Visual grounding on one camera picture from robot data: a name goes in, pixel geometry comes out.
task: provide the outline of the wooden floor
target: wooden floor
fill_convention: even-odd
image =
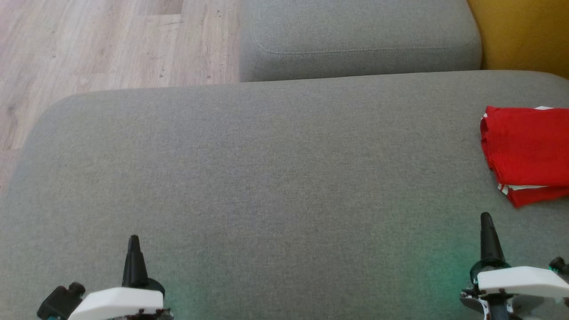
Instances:
[[[0,0],[0,193],[75,93],[237,82],[240,0]]]

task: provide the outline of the folded garment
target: folded garment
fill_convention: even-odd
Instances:
[[[482,150],[516,207],[569,195],[569,109],[488,106]]]

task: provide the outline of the yellow cushion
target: yellow cushion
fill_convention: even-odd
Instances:
[[[484,69],[521,69],[569,79],[568,0],[468,0]]]

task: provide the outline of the black cone-shaped tip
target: black cone-shaped tip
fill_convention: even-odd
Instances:
[[[137,235],[129,239],[129,247],[126,252],[125,270],[122,274],[122,286],[129,288],[142,288],[148,285],[148,273],[144,256],[141,252],[140,240]]]
[[[480,222],[480,260],[495,259],[506,261],[490,214],[484,212],[480,216]]]

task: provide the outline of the gray cushion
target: gray cushion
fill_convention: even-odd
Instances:
[[[465,0],[244,0],[242,81],[479,69]]]
[[[2,318],[31,319],[57,285],[120,285],[136,233],[176,319],[479,320],[458,295],[481,212],[511,264],[569,256],[569,201],[515,210],[496,189],[488,104],[569,107],[569,81],[416,73],[65,99],[0,207]]]

